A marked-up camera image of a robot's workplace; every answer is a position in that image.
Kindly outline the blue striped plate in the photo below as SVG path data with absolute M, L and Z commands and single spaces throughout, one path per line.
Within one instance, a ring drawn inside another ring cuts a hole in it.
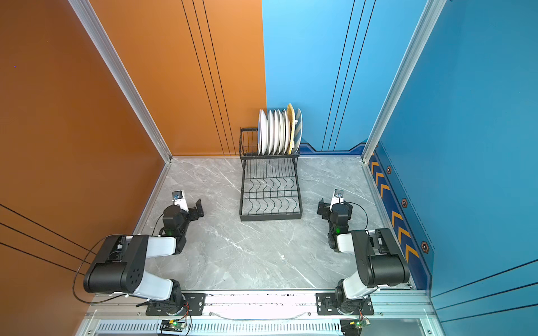
M 294 150 L 293 154 L 297 154 L 299 152 L 299 147 L 301 144 L 302 134 L 303 134 L 303 117 L 301 113 L 301 109 L 296 110 L 296 127 L 295 127 L 295 136 L 294 136 Z
M 268 119 L 263 109 L 259 112 L 258 143 L 259 155 L 266 155 L 268 153 Z

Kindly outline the white plate red characters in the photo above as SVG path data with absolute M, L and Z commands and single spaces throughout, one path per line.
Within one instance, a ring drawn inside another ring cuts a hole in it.
M 284 120 L 284 148 L 283 148 L 283 154 L 288 154 L 289 150 L 289 141 L 290 141 L 290 123 L 289 123 L 289 116 L 287 111 L 283 112 L 283 120 Z

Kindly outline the yellow woven tray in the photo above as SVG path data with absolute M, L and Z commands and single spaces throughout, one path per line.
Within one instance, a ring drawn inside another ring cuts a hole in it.
M 291 152 L 295 146 L 294 138 L 295 138 L 295 128 L 296 128 L 296 122 L 297 122 L 295 110 L 292 104 L 287 105 L 287 117 L 289 121 L 289 144 L 288 144 L 287 153 L 291 155 Z

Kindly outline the green rimmed white plate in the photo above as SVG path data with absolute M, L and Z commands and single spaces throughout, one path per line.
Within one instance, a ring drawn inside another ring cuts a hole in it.
M 267 131 L 267 149 L 266 154 L 270 155 L 273 149 L 273 122 L 272 122 L 273 112 L 269 109 L 267 112 L 267 122 L 266 122 L 266 131 Z

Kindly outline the orange sunburst plate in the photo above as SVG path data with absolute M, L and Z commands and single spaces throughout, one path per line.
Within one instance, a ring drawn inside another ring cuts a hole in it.
M 275 154 L 280 155 L 281 110 L 275 111 Z

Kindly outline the white flower outline plate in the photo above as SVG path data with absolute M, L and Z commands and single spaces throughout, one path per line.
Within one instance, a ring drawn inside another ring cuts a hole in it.
M 276 124 L 276 121 L 275 121 L 275 117 L 276 117 L 276 111 L 275 110 L 271 110 L 270 111 L 270 152 L 269 154 L 270 155 L 274 155 L 275 154 L 275 142 L 276 142 L 276 135 L 275 133 L 277 132 L 277 124 Z

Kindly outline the cream floral plate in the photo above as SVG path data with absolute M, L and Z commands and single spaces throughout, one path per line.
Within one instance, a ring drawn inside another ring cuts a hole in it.
M 280 119 L 280 140 L 279 140 L 279 154 L 284 154 L 285 140 L 286 140 L 286 122 L 285 122 L 285 112 L 279 110 L 279 119 Z

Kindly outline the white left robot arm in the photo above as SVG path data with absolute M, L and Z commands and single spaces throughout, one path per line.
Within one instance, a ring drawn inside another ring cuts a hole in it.
M 134 295 L 150 303 L 182 308 L 185 299 L 179 282 L 147 272 L 145 264 L 151 258 L 183 252 L 190 223 L 204 215 L 202 200 L 189 207 L 183 190 L 173 192 L 157 235 L 110 235 L 104 239 L 84 276 L 85 291 Z

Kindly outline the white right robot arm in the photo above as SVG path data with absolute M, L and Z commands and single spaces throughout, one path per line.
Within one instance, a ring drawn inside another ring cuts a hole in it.
M 349 314 L 358 309 L 381 286 L 405 284 L 411 277 L 409 265 L 387 228 L 351 230 L 354 204 L 336 189 L 330 203 L 320 200 L 317 213 L 329 224 L 328 243 L 336 253 L 354 255 L 357 270 L 339 281 L 336 306 Z

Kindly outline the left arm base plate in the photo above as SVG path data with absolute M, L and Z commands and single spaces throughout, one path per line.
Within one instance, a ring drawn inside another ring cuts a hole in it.
M 202 292 L 183 293 L 178 302 L 150 301 L 147 316 L 201 316 L 205 306 L 206 294 Z

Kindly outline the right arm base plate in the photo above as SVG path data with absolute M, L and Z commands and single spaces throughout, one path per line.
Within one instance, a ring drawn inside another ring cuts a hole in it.
M 349 300 L 345 297 L 338 299 L 335 293 L 316 293 L 317 314 L 320 316 L 332 315 L 364 315 L 373 316 L 374 306 L 371 298 Z

